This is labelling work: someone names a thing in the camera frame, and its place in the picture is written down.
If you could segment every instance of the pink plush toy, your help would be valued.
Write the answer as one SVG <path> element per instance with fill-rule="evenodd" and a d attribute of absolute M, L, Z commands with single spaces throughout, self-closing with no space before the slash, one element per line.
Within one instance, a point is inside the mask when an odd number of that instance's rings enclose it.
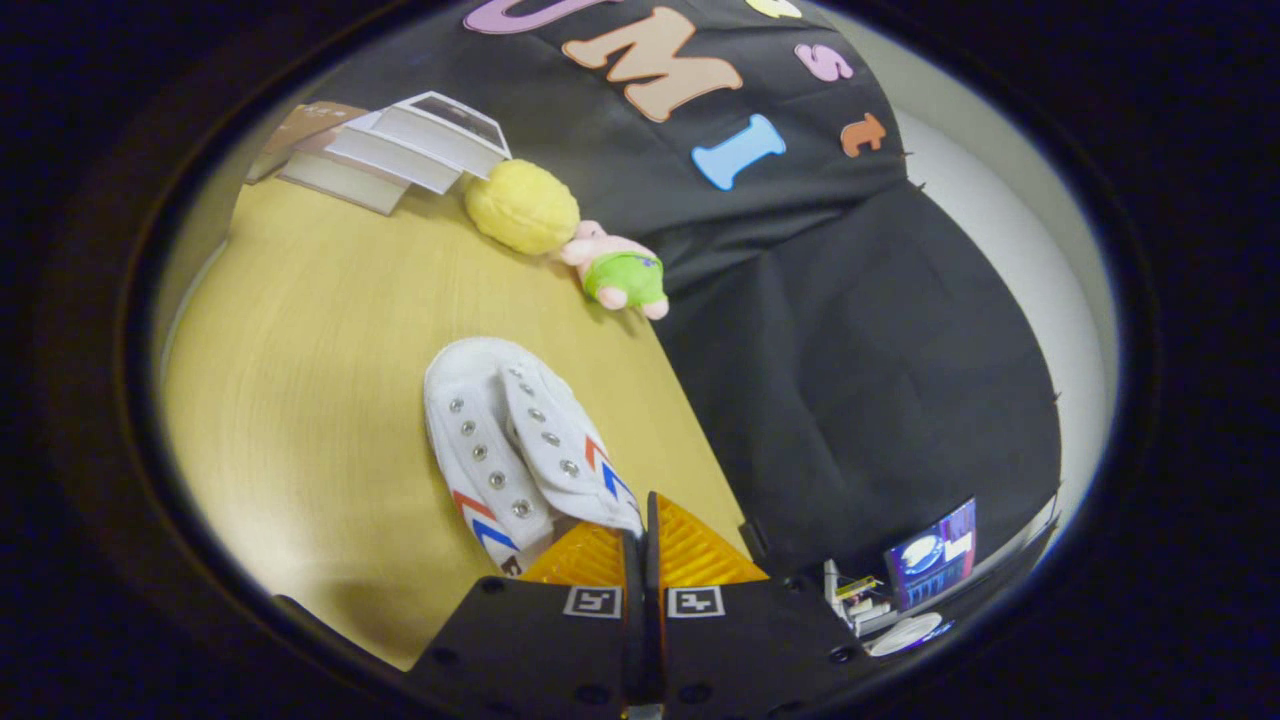
<path fill-rule="evenodd" d="M 561 260 L 577 268 L 586 295 L 609 310 L 640 307 L 658 320 L 671 307 L 662 290 L 662 260 L 639 242 L 604 232 L 595 220 L 579 223 L 573 240 L 561 249 Z"/>

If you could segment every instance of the yellow plush toy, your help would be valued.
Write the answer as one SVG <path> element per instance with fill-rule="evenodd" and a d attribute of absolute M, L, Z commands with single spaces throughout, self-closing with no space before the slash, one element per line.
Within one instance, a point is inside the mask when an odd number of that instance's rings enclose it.
<path fill-rule="evenodd" d="M 526 160 L 507 160 L 476 178 L 463 195 L 467 214 L 484 234 L 526 255 L 559 251 L 577 268 L 582 291 L 609 310 L 640 307 L 667 314 L 662 260 L 639 242 L 604 232 L 579 217 L 577 200 L 556 176 Z"/>
<path fill-rule="evenodd" d="M 526 255 L 559 250 L 581 220 L 577 200 L 556 176 L 527 160 L 506 160 L 463 195 L 476 228 Z"/>

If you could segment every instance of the green shorts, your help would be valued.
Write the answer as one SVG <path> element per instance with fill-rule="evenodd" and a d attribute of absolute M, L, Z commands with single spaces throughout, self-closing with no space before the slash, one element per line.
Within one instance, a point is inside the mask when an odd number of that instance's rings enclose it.
<path fill-rule="evenodd" d="M 641 252 L 600 255 L 591 263 L 582 284 L 591 297 L 595 297 L 602 287 L 625 291 L 628 307 L 667 299 L 662 291 L 662 260 Z"/>

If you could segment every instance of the screen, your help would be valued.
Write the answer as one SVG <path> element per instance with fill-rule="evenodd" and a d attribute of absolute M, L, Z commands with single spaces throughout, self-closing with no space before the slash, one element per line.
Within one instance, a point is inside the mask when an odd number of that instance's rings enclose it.
<path fill-rule="evenodd" d="M 934 525 L 884 553 L 899 611 L 955 587 L 973 573 L 977 548 L 977 502 L 964 505 Z"/>

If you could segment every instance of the yellow felt letter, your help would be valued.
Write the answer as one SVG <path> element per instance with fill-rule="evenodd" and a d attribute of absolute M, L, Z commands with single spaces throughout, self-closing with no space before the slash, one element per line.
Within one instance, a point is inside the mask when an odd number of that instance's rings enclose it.
<path fill-rule="evenodd" d="M 753 10 L 763 15 L 768 15 L 773 19 L 782 17 L 799 18 L 800 8 L 796 8 L 787 0 L 746 0 L 746 4 L 751 6 Z"/>

